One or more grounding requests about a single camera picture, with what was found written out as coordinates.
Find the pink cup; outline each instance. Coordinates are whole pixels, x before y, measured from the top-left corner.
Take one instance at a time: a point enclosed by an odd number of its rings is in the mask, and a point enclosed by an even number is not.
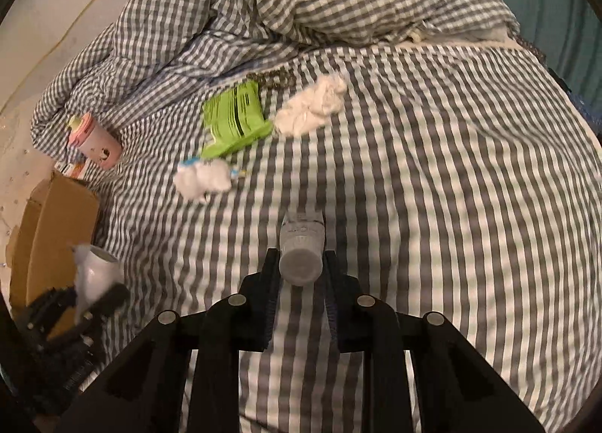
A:
[[[69,121],[69,145],[79,149],[103,170],[113,168],[121,156],[121,144],[90,113]]]

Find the green package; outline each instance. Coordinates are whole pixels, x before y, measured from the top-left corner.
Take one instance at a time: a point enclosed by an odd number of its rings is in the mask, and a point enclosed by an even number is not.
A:
[[[255,81],[246,81],[210,98],[203,105],[203,114],[213,142],[201,148],[201,158],[234,153],[272,132],[272,123],[264,119]]]

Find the blue fabric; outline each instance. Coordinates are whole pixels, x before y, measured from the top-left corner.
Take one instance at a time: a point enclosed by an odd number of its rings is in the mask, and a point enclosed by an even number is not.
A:
[[[602,115],[602,23],[587,0],[505,0],[521,35],[547,55],[569,88]]]

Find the brown cardboard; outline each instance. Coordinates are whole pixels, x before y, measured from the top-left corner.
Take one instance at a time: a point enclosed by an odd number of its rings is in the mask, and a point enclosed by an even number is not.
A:
[[[35,187],[7,245],[13,316],[47,290],[73,285],[77,268],[71,247],[91,242],[98,207],[92,192],[58,172]],[[56,324],[52,336],[72,326],[71,310]]]

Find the dark patterned cloth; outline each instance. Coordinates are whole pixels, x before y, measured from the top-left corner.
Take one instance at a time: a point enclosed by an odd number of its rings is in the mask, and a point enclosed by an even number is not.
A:
[[[517,28],[501,0],[130,0],[57,76],[35,145],[71,156],[66,121],[90,110],[124,146],[88,178],[96,242],[132,294],[108,324],[111,357],[160,310],[236,292],[289,208],[323,208],[326,247],[366,292],[444,313],[548,431],[574,416],[602,366],[600,147],[526,51],[382,44],[419,21]],[[344,110],[229,156],[245,178],[183,201],[172,176],[210,136],[203,101],[281,64],[294,85],[261,90],[266,117],[335,72]],[[269,350],[241,354],[243,431],[359,431],[361,386],[362,357],[336,353],[320,292],[283,284]]]

